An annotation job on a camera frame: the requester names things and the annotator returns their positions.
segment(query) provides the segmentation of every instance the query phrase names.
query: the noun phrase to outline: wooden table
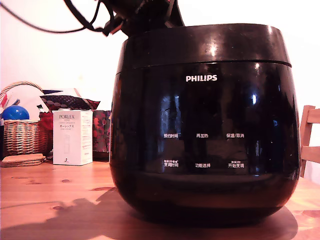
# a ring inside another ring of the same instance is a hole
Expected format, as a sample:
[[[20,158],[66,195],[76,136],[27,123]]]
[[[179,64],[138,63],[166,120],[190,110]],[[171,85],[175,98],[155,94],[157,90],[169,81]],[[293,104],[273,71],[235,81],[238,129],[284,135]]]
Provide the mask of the wooden table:
[[[106,162],[45,162],[0,173],[2,240],[320,240],[320,186],[303,178],[286,206],[261,223],[183,228],[137,217]]]

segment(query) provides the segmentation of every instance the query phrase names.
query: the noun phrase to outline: wicker basket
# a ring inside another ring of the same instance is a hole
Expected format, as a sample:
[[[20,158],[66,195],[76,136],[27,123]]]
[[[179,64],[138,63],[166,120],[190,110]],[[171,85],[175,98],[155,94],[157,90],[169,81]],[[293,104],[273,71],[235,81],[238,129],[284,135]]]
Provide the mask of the wicker basket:
[[[29,85],[42,89],[31,82],[15,82],[5,87],[0,93],[0,99],[10,89]],[[22,154],[43,154],[47,155],[53,147],[52,133],[41,127],[39,121],[34,120],[5,120],[4,121],[4,156]]]

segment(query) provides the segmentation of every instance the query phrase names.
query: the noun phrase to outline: philips logo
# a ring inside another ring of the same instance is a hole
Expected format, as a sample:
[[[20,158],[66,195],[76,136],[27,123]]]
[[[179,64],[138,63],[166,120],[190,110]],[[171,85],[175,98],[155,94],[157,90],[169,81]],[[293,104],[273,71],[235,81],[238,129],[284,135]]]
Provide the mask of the philips logo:
[[[196,76],[186,76],[186,82],[206,82],[206,81],[217,81],[217,75],[196,75]]]

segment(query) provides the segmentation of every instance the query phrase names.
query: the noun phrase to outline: white box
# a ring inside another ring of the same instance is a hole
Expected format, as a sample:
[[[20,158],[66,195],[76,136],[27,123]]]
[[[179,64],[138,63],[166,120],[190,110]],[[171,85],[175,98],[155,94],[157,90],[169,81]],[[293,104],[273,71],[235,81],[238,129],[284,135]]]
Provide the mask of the white box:
[[[53,112],[53,164],[92,163],[92,122],[90,110]]]

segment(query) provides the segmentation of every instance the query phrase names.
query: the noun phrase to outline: rice cooker lid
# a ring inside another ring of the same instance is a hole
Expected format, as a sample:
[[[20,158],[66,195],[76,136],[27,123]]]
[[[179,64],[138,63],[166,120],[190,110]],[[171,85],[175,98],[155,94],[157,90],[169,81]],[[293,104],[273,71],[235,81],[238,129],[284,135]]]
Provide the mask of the rice cooker lid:
[[[122,45],[118,73],[152,66],[254,61],[291,67],[279,29],[233,23],[182,26],[144,32]]]

